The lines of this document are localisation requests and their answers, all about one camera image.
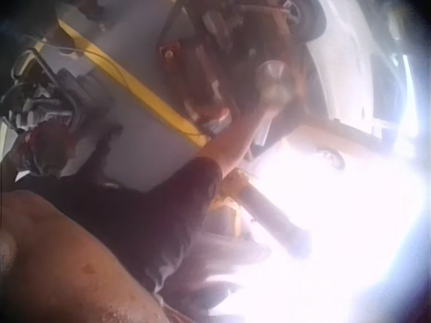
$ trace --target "tire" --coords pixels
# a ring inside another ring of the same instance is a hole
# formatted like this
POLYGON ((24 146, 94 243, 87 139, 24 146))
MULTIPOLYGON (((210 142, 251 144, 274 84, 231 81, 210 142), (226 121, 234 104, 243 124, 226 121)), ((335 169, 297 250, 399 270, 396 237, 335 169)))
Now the tire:
POLYGON ((325 159, 329 165, 339 171, 345 168, 345 160, 343 156, 335 149, 329 147, 317 147, 317 154, 325 159))
MULTIPOLYGON (((286 0, 280 2, 284 7, 287 4, 286 0)), ((297 24, 286 18, 292 38, 296 42, 310 42, 322 36, 326 29, 326 17, 319 0, 290 0, 289 2, 293 3, 292 14, 299 17, 297 24)))

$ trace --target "concrete floor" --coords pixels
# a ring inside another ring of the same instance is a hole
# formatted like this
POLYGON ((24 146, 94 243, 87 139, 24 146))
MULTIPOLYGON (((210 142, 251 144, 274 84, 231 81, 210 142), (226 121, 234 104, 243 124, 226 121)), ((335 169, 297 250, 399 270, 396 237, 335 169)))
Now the concrete floor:
MULTIPOLYGON (((100 4, 106 6, 106 21, 110 25, 106 33, 100 33, 98 27, 74 7, 61 5, 58 12, 63 21, 170 104, 156 62, 155 45, 172 3, 169 0, 111 0, 101 1, 100 4)), ((191 32, 193 29, 183 15, 170 37, 175 39, 191 32)), ((127 89, 94 68, 87 58, 67 59, 48 46, 44 46, 41 53, 55 71, 65 67, 75 76, 97 74, 113 95, 108 119, 121 123, 124 131, 112 143, 105 169, 107 176, 128 187, 146 191, 167 179, 192 158, 196 148, 188 140, 161 124, 141 102, 127 93, 127 89)), ((82 140, 78 145, 77 157, 69 163, 66 173, 76 171, 93 147, 93 140, 82 140)))

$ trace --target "bright light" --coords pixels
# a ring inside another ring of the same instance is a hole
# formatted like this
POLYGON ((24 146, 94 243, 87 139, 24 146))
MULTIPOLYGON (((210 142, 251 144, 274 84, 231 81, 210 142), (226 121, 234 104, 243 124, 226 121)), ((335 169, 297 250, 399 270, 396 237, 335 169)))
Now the bright light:
POLYGON ((410 65, 407 56, 403 55, 405 76, 407 82, 407 101, 405 103, 405 111, 399 124, 399 132, 397 140, 394 144, 394 152, 403 156, 413 158, 415 156, 415 147, 409 141, 418 136, 419 125, 416 112, 416 99, 413 88, 413 79, 411 77, 410 65))
POLYGON ((273 247, 268 261, 237 273, 246 288, 215 313, 240 312, 248 323, 345 322, 352 298, 385 277, 420 212, 421 183, 395 161, 345 158, 345 171, 334 172, 287 146, 263 162, 256 186, 311 232, 312 255, 294 260, 273 247))

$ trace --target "forearm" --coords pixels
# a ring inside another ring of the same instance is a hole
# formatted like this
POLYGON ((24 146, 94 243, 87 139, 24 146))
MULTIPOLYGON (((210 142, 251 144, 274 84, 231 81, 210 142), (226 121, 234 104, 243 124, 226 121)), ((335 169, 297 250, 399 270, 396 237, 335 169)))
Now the forearm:
POLYGON ((243 116, 233 122, 225 131, 209 141, 198 153, 218 163, 223 177, 228 175, 248 151, 259 125, 269 118, 264 110, 243 116))
POLYGON ((11 161, 9 154, 7 153, 0 163, 1 169, 1 192, 10 192, 13 190, 18 171, 11 161))

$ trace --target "yellow stripe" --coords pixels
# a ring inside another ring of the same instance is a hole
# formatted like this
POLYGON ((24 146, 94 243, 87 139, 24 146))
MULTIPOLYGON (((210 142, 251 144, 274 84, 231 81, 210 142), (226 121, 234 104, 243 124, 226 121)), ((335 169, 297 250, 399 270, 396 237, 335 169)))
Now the yellow stripe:
POLYGON ((136 98, 145 103, 161 120, 167 123, 172 128, 182 132, 186 135, 194 144, 203 146, 206 143, 206 137, 204 135, 198 135, 199 131, 196 127, 184 119, 179 113, 173 110, 167 103, 159 98, 154 92, 148 89, 144 84, 139 82, 136 77, 127 72, 107 54, 102 52, 96 45, 85 39, 72 27, 67 25, 64 21, 59 19, 60 26, 68 33, 74 40, 78 49, 88 50, 94 52, 85 52, 85 55, 95 65, 99 66, 105 73, 109 74, 112 78, 117 80, 121 85, 126 87, 136 98))
MULTIPOLYGON (((37 42, 37 43, 34 45, 34 49, 36 49, 38 52, 40 52, 40 51, 42 50, 42 47, 43 47, 43 42, 37 42)), ((19 74, 19 75, 21 75, 21 74, 22 74, 22 72, 24 72, 24 69, 26 69, 27 64, 28 64, 32 59, 33 59, 33 54, 30 54, 30 55, 28 55, 28 56, 27 56, 26 60, 25 60, 25 61, 24 61, 24 63, 22 64, 22 67, 21 67, 21 69, 20 69, 20 74, 19 74)))

